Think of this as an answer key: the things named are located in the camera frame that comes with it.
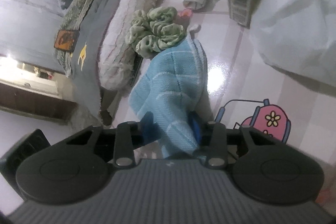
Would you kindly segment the grey bed sheet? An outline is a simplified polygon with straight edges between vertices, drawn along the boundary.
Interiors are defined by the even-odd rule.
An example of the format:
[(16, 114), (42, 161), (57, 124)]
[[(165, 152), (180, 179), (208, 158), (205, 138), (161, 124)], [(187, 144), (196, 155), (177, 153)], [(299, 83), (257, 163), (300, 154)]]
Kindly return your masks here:
[(70, 78), (79, 104), (103, 120), (105, 96), (130, 80), (135, 53), (124, 42), (135, 10), (145, 10), (146, 0), (93, 0), (80, 25), (72, 53)]

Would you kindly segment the green scrunchie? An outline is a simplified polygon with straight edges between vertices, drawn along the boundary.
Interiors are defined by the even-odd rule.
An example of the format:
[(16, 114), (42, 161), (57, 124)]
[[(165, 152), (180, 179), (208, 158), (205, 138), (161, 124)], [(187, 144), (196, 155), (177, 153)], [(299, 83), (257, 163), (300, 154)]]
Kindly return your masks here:
[(175, 22), (177, 16), (174, 7), (135, 11), (125, 43), (144, 59), (177, 45), (187, 36), (184, 26)]

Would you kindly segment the white plastic bag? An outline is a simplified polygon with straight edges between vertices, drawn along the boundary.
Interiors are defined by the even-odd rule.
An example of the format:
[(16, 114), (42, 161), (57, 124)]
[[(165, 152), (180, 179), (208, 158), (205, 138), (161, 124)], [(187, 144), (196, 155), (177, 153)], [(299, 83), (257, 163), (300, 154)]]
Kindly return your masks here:
[(266, 64), (335, 85), (335, 0), (261, 0), (249, 35)]

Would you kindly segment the blue checked towel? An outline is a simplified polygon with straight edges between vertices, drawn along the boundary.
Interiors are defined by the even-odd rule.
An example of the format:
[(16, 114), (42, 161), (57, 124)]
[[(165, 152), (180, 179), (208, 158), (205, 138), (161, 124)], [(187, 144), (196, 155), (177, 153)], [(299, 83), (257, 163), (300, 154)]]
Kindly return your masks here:
[(201, 99), (207, 81), (207, 59), (201, 43), (187, 36), (154, 57), (129, 96), (139, 118), (152, 112), (161, 137), (163, 157), (192, 155), (199, 148), (188, 114)]

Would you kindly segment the green patterned blanket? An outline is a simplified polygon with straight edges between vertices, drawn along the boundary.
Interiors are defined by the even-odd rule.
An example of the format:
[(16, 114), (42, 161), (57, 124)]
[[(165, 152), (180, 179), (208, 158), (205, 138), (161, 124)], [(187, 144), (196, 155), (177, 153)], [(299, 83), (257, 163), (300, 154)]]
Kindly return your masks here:
[(69, 77), (72, 74), (71, 58), (79, 38), (80, 25), (93, 0), (73, 0), (64, 15), (54, 41), (54, 57)]

